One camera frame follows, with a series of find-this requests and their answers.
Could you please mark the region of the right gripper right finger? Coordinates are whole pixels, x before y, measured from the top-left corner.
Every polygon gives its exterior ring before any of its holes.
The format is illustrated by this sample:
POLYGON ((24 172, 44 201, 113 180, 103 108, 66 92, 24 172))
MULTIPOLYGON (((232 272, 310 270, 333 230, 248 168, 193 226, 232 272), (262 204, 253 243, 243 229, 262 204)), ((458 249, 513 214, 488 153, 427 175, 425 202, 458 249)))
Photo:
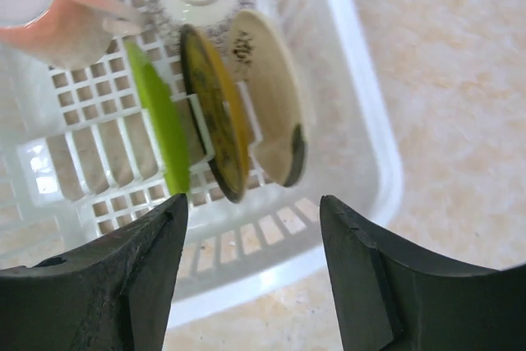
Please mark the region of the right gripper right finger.
POLYGON ((321 198, 320 220, 344 349, 524 349, 524 266, 442 256, 335 196, 321 198))

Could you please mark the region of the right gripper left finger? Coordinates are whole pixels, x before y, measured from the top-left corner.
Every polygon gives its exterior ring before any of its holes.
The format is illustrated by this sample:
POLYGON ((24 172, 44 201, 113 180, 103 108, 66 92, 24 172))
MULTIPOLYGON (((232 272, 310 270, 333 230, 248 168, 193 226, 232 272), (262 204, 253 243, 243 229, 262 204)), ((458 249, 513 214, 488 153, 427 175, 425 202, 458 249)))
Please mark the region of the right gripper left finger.
POLYGON ((184 194, 33 267, 1 272, 3 350, 161 350, 187 233, 184 194))

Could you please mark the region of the white plastic dish rack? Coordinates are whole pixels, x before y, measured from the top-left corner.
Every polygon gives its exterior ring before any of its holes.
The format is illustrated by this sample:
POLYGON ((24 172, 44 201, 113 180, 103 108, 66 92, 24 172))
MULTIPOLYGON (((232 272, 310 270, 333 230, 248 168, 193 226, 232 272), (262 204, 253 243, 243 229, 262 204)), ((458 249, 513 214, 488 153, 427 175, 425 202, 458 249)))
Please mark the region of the white plastic dish rack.
POLYGON ((325 195, 382 226, 401 196, 353 0, 1 0, 3 305, 174 206, 169 307, 231 307, 325 264, 325 195))

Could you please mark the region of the green plate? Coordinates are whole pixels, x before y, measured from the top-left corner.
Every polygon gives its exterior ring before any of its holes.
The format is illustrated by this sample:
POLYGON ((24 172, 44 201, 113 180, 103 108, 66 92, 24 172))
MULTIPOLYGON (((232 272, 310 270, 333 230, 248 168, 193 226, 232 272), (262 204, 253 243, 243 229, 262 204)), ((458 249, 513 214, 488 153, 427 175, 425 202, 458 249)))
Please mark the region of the green plate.
POLYGON ((172 91, 147 54, 134 42, 124 42, 141 106, 148 110, 160 154, 164 179, 174 195, 190 190, 190 154, 182 119, 171 100, 172 91))

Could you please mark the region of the black and yellow plate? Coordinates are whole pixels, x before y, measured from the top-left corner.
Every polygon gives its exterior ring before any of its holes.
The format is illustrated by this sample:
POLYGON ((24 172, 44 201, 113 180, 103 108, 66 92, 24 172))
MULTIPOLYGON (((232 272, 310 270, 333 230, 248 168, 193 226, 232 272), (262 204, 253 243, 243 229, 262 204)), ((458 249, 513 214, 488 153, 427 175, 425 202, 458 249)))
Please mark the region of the black and yellow plate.
POLYGON ((179 43, 185 90, 199 100, 215 152, 208 161, 210 170, 224 196, 238 203, 247 190, 250 170, 241 95, 219 51, 203 30, 185 24, 179 43))

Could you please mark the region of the cream plate with black marks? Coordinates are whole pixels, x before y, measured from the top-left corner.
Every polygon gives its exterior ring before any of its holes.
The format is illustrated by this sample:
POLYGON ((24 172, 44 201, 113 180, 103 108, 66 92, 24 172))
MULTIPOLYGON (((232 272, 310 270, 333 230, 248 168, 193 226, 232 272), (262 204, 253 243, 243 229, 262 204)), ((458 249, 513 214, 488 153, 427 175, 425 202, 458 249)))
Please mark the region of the cream plate with black marks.
POLYGON ((274 23, 244 9, 233 18, 227 62, 247 88, 261 141, 253 154, 266 175, 283 187, 295 185, 307 159, 301 84, 292 54, 274 23))

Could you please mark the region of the pink ceramic mug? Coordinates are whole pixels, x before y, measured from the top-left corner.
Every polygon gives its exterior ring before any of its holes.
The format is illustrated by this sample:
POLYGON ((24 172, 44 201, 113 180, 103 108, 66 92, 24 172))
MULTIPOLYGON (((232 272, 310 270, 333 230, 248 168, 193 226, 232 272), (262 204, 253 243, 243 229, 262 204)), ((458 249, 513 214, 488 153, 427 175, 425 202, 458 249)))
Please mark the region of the pink ceramic mug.
POLYGON ((118 0, 1 0, 1 42, 52 67, 98 62, 116 35, 137 35, 145 15, 118 0))

